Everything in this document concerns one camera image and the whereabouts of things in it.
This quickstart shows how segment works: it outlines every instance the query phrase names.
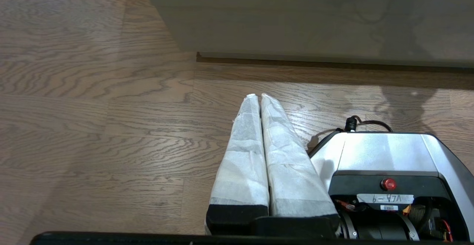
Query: white foam padding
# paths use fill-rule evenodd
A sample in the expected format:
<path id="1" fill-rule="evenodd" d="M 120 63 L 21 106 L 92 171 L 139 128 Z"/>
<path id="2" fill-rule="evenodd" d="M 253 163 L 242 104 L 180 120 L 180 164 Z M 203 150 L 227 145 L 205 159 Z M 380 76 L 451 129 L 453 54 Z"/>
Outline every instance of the white foam padding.
<path id="1" fill-rule="evenodd" d="M 260 106 L 258 97 L 250 94 L 234 120 L 210 204 L 268 207 L 269 200 Z"/>
<path id="2" fill-rule="evenodd" d="M 313 217 L 336 208 L 280 102 L 262 94 L 262 128 L 270 184 L 270 214 Z"/>

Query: red wire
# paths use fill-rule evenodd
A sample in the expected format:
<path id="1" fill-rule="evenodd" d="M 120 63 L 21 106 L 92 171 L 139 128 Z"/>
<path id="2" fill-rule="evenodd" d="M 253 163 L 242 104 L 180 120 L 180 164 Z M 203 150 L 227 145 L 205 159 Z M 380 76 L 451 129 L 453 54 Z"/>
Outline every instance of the red wire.
<path id="1" fill-rule="evenodd" d="M 446 230 L 447 230 L 447 233 L 449 234 L 449 241 L 452 242 L 453 241 L 453 235 L 451 234 L 451 227 L 446 222 L 446 220 L 442 219 L 441 221 L 444 223 L 444 225 L 446 227 Z"/>

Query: red button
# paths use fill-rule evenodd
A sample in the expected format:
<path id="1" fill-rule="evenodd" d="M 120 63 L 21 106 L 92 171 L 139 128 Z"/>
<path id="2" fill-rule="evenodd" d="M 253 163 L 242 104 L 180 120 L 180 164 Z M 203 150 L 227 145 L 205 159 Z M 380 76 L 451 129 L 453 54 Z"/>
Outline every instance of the red button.
<path id="1" fill-rule="evenodd" d="M 394 179 L 385 179 L 382 181 L 382 188 L 386 191 L 394 191 L 397 188 L 397 183 Z"/>

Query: label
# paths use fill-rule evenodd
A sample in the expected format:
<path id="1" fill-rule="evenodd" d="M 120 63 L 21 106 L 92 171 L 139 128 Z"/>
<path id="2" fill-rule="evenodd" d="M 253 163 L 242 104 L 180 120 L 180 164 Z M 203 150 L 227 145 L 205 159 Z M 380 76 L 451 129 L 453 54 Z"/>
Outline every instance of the label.
<path id="1" fill-rule="evenodd" d="M 405 194 L 357 194 L 357 200 L 365 203 L 412 204 L 414 199 Z"/>
<path id="2" fill-rule="evenodd" d="M 396 206 L 396 205 L 381 205 L 380 209 L 382 211 L 398 211 L 398 206 Z"/>

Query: wooden floor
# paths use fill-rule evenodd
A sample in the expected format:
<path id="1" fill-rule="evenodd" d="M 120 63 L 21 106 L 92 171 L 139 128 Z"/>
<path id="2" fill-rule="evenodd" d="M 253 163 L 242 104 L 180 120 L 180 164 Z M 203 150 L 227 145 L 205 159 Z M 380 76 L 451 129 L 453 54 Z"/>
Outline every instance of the wooden floor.
<path id="1" fill-rule="evenodd" d="M 331 67 L 196 63 L 148 0 L 0 0 L 0 244 L 202 234 L 248 93 L 281 100 L 305 142 L 360 115 L 435 133 L 474 171 L 472 73 Z"/>

